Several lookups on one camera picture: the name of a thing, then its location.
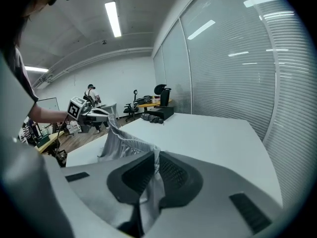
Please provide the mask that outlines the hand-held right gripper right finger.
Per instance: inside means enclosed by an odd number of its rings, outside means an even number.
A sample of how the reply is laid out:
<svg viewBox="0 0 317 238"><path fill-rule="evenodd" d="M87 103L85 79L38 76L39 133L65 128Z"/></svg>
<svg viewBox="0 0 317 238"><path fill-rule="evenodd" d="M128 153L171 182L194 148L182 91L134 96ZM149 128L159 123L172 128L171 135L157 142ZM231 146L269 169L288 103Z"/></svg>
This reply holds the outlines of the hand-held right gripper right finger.
<svg viewBox="0 0 317 238"><path fill-rule="evenodd" d="M200 172L168 153L159 154L159 173L165 193L158 204L160 209L184 207L202 189L203 178Z"/></svg>

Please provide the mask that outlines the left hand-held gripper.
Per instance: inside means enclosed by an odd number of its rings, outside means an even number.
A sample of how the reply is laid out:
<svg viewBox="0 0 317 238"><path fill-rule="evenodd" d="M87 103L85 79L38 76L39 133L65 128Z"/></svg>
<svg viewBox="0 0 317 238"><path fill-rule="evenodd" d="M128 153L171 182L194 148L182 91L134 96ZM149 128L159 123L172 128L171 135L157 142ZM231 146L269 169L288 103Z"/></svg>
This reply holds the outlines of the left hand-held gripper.
<svg viewBox="0 0 317 238"><path fill-rule="evenodd" d="M67 113L79 124L80 133L88 133L91 127L108 122L109 115L105 110L94 108L90 102L79 97L70 99Z"/></svg>

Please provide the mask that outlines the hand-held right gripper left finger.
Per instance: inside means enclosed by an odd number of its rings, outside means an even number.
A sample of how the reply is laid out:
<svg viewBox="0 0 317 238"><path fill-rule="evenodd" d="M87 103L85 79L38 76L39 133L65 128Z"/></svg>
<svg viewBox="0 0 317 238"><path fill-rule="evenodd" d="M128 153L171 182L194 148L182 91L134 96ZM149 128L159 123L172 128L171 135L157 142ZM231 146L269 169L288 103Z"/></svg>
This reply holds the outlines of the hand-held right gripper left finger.
<svg viewBox="0 0 317 238"><path fill-rule="evenodd" d="M154 173L155 154L149 152L113 170L107 177L107 187L118 202L138 204Z"/></svg>

